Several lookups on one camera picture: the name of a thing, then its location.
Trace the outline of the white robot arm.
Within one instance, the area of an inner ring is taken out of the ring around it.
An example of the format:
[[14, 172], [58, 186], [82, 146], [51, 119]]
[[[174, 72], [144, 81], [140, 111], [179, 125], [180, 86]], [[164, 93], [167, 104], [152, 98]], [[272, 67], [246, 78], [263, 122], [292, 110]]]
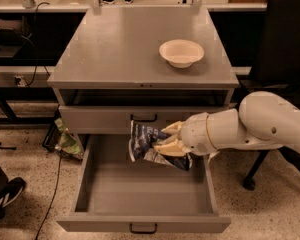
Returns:
[[199, 113], [163, 131], [169, 138], [153, 147], [168, 156], [202, 156], [229, 148], [272, 150], [283, 146], [300, 154], [300, 110], [265, 91], [247, 95], [238, 109]]

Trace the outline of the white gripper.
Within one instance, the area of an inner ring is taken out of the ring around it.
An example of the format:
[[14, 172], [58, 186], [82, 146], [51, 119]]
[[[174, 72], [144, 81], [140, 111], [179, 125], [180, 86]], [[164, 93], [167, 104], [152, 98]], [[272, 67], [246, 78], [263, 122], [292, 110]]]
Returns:
[[207, 155], [215, 153], [217, 149], [211, 143], [207, 119], [209, 114], [204, 112], [189, 117], [186, 121], [177, 121], [162, 129], [169, 135], [178, 135], [181, 140], [174, 140], [168, 144], [154, 145], [153, 148], [162, 155], [183, 157], [191, 152], [195, 155]]

